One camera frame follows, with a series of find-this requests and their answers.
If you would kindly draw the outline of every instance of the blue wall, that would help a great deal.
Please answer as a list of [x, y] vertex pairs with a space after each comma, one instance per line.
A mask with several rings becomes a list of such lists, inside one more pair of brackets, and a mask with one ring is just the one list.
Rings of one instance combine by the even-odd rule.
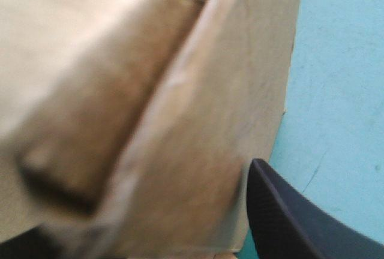
[[[270, 163], [323, 210], [384, 243], [384, 0], [301, 0]], [[257, 258], [250, 239], [241, 259]]]

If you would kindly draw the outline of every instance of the black plastic object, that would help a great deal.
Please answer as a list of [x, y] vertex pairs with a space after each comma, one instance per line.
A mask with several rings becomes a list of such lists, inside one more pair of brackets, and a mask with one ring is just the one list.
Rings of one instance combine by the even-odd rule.
[[260, 259], [384, 259], [383, 245], [321, 211], [262, 159], [250, 167], [247, 211]]
[[38, 228], [33, 228], [0, 244], [0, 259], [56, 259], [59, 248]]

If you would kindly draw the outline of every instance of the light blue surface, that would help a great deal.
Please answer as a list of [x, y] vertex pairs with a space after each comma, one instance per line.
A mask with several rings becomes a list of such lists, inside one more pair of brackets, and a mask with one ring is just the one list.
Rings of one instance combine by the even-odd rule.
[[[384, 243], [384, 0], [302, 0], [270, 163], [324, 211]], [[242, 259], [257, 256], [245, 245]]]
[[258, 259], [256, 249], [254, 247], [254, 242], [252, 238], [251, 231], [248, 231], [247, 236], [245, 238], [244, 246], [236, 254], [236, 257], [239, 259]]

